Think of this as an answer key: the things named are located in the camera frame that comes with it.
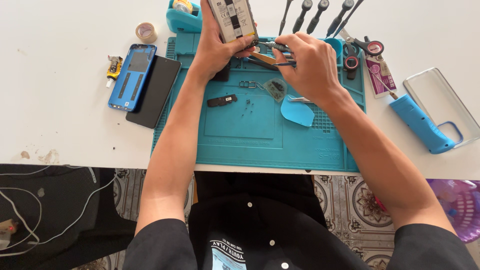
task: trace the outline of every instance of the roll of tape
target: roll of tape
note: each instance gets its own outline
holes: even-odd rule
[[[157,38],[155,27],[151,23],[142,23],[135,30],[137,37],[145,44],[154,43]]]

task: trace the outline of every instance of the black phone display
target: black phone display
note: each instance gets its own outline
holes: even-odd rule
[[[155,128],[180,67],[181,62],[156,55],[152,60],[137,106],[134,111],[127,112],[125,119],[148,128]]]

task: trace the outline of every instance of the hand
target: hand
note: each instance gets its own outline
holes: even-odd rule
[[[220,40],[220,30],[207,0],[201,0],[203,25],[197,53],[190,66],[189,73],[199,76],[208,82],[217,72],[222,70],[232,56],[248,57],[255,47],[243,50],[252,40],[252,36],[245,36],[223,44]]]
[[[275,42],[288,45],[293,51],[297,68],[278,69],[299,94],[323,107],[347,91],[338,81],[336,53],[330,44],[302,32],[279,36]],[[287,61],[279,50],[274,49],[273,53],[277,63]]]

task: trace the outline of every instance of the tiled floor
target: tiled floor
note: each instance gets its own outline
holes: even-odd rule
[[[119,169],[114,182],[115,204],[126,219],[138,218],[140,191],[146,170]],[[394,249],[394,228],[390,216],[375,201],[362,177],[314,177],[315,194],[324,211],[328,230],[340,238],[374,270],[384,270]],[[185,199],[185,220],[193,202],[193,178]],[[478,244],[473,249],[480,258]],[[77,267],[75,270],[121,270],[125,251]]]

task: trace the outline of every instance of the smartphone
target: smartphone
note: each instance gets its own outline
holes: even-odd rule
[[[180,68],[180,61],[155,55],[137,108],[127,112],[125,119],[148,128],[155,128]]]
[[[132,44],[130,46],[108,100],[110,108],[126,111],[135,109],[155,53],[155,45]]]
[[[258,44],[257,27],[248,0],[208,0],[213,16],[220,29],[223,43],[243,36],[253,36],[245,49]]]

